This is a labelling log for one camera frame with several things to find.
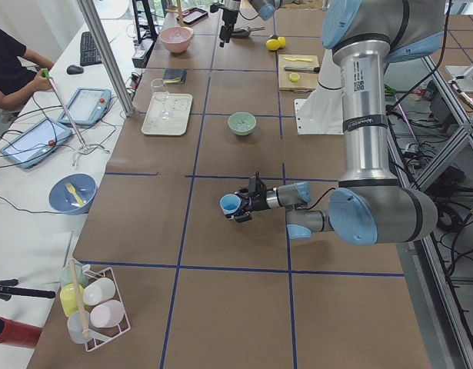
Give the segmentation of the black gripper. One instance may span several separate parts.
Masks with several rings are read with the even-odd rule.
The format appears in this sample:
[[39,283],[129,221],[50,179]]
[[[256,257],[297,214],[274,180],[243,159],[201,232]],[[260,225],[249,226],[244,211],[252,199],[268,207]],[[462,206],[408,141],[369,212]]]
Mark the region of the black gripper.
[[[245,206],[243,207],[244,212],[264,211],[269,209],[266,189],[249,191],[248,188],[239,188],[235,194],[239,197],[246,197]],[[252,216],[250,213],[228,214],[227,218],[234,220],[237,223],[243,223],[250,221]]]
[[231,41],[231,36],[234,31],[235,23],[238,18],[238,10],[231,10],[228,8],[222,9],[222,21],[223,24],[220,28],[220,47],[225,47],[225,43]]

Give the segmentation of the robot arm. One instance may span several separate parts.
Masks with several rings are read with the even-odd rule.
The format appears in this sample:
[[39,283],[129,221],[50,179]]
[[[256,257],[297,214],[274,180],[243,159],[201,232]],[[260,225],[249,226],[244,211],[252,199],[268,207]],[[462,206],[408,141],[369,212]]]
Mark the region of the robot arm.
[[[284,0],[254,0],[248,2],[251,7],[257,12],[262,20],[267,21],[272,17],[275,11],[283,6],[291,3],[291,1]],[[241,7],[240,0],[225,0],[217,1],[210,5],[210,12],[216,13],[222,10],[223,25],[220,28],[219,46],[223,48],[226,43],[229,43],[235,24],[238,19],[238,14]]]
[[333,231],[351,244],[402,243],[428,236],[437,209],[423,192],[401,187],[388,163],[384,68],[422,58],[441,45],[443,1],[334,1],[321,43],[340,71],[345,174],[328,209],[311,205],[309,184],[268,188],[259,177],[220,200],[225,217],[249,221],[255,211],[284,208],[288,236]]

